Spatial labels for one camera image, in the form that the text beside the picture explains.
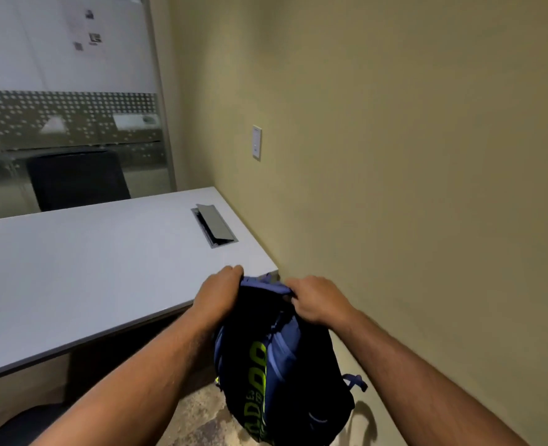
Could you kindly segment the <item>person's right hand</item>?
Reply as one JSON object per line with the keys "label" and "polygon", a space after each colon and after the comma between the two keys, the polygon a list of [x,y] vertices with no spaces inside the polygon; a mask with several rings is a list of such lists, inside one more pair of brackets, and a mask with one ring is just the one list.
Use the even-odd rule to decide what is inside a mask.
{"label": "person's right hand", "polygon": [[313,275],[301,279],[303,309],[296,312],[301,318],[332,330],[351,319],[355,308],[331,280]]}

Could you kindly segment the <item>person's left hand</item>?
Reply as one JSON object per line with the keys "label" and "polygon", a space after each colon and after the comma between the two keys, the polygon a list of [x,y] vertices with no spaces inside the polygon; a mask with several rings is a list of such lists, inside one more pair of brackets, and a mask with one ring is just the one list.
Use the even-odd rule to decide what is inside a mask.
{"label": "person's left hand", "polygon": [[189,310],[194,322],[205,330],[216,327],[235,305],[240,285],[226,283],[224,267],[204,281]]}

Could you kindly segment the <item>blue and black backpack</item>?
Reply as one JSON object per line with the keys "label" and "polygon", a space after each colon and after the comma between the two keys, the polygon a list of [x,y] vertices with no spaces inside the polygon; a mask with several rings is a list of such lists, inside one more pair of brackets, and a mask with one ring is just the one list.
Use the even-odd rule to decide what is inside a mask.
{"label": "blue and black backpack", "polygon": [[256,442],[330,446],[350,419],[360,375],[340,371],[329,330],[297,315],[290,288],[270,276],[242,277],[214,337],[216,385]]}

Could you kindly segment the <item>person's right forearm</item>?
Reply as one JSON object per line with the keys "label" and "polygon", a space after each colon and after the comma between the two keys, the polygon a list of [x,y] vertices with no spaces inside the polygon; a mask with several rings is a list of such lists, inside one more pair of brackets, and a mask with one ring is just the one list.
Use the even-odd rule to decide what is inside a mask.
{"label": "person's right forearm", "polygon": [[408,446],[529,446],[359,310],[334,310],[325,324],[363,368]]}

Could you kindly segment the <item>person's left forearm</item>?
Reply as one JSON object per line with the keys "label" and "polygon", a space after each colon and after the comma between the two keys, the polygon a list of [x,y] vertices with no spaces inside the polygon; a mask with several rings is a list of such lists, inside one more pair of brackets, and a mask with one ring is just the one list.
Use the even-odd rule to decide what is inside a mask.
{"label": "person's left forearm", "polygon": [[148,446],[171,421],[220,319],[193,306],[113,370],[31,446]]}

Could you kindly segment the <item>black office chair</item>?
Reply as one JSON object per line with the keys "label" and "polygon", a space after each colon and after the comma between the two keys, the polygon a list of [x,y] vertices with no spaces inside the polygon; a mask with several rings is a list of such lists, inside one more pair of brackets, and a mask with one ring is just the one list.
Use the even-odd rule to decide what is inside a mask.
{"label": "black office chair", "polygon": [[25,166],[42,212],[131,199],[114,151],[39,155],[28,158]]}

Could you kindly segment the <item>frosted glass partition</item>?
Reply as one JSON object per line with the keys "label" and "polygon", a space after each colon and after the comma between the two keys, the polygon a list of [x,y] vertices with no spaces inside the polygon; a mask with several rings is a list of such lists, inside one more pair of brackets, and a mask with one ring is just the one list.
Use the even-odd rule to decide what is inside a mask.
{"label": "frosted glass partition", "polygon": [[178,188],[151,0],[0,0],[0,218],[37,155],[111,150],[131,197]]}

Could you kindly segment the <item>black seat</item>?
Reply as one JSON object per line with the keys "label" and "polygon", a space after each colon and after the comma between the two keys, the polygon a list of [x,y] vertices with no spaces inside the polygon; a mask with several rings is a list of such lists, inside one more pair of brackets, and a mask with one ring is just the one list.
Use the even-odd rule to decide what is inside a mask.
{"label": "black seat", "polygon": [[0,427],[0,446],[29,446],[69,408],[68,404],[45,404],[17,414]]}

